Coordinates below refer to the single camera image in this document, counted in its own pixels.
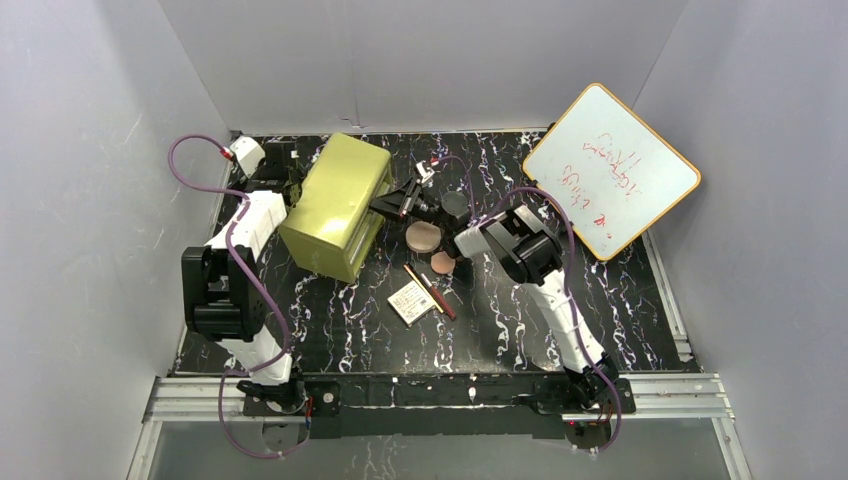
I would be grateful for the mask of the olive green drawer box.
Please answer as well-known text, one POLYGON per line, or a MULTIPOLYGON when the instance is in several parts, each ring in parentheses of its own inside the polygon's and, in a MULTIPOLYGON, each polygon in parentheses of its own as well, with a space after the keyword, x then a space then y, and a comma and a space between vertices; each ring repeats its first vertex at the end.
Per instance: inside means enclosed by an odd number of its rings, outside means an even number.
POLYGON ((393 184, 388 150, 336 133, 301 183, 301 195, 279 225, 295 264, 345 283, 356 281, 383 218, 370 202, 393 184))

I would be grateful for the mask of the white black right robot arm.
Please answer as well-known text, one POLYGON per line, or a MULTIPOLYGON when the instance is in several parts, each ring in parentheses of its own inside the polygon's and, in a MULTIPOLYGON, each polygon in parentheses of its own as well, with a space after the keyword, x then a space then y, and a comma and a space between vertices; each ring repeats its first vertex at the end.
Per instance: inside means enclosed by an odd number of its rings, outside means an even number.
POLYGON ((546 321, 569 375, 572 405, 583 410, 598 406, 608 415, 623 413, 615 363, 586 325, 568 286, 574 234, 569 232, 569 246, 562 246, 525 204, 509 209, 499 206, 478 221, 471 219, 472 205, 455 191, 435 200, 423 192, 420 182, 410 180, 375 197, 368 208, 387 220, 413 218, 438 227, 452 259, 493 255, 546 321))

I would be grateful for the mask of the large round pink compact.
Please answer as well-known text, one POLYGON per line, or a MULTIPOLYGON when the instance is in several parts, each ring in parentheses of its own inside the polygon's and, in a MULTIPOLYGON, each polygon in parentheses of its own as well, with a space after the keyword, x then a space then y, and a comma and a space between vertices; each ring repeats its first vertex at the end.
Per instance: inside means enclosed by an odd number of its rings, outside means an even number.
POLYGON ((439 248, 441 240, 441 229, 425 221, 416 221, 405 231, 406 244, 415 253, 433 252, 439 248))

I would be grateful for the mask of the small round pink compact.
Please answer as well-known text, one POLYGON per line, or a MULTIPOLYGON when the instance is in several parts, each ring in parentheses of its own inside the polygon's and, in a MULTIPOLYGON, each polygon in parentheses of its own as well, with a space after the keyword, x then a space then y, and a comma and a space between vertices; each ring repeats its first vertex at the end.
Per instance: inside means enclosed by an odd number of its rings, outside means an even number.
POLYGON ((430 266, 438 275, 450 275, 455 270, 456 260, 451 258, 446 252, 440 251, 431 257, 430 266))

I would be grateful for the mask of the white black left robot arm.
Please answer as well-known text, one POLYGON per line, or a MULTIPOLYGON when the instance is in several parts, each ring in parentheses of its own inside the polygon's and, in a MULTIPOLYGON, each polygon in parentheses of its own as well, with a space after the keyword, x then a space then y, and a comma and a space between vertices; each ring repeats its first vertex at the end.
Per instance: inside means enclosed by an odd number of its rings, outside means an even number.
POLYGON ((286 217, 285 197, 253 181, 222 192, 237 198, 236 210, 215 236, 181 257, 186 328, 232 356, 243 377, 240 391, 280 414, 294 414, 307 395, 292 358, 292 332, 257 269, 286 217))

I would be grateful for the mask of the white eyeshadow palette box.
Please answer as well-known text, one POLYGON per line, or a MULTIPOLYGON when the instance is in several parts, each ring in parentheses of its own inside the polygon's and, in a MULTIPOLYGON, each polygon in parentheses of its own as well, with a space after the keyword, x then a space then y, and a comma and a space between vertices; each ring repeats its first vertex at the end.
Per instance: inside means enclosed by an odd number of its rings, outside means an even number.
POLYGON ((410 281, 390 295, 388 303, 406 326, 412 326, 435 308, 432 301, 414 281, 410 281))

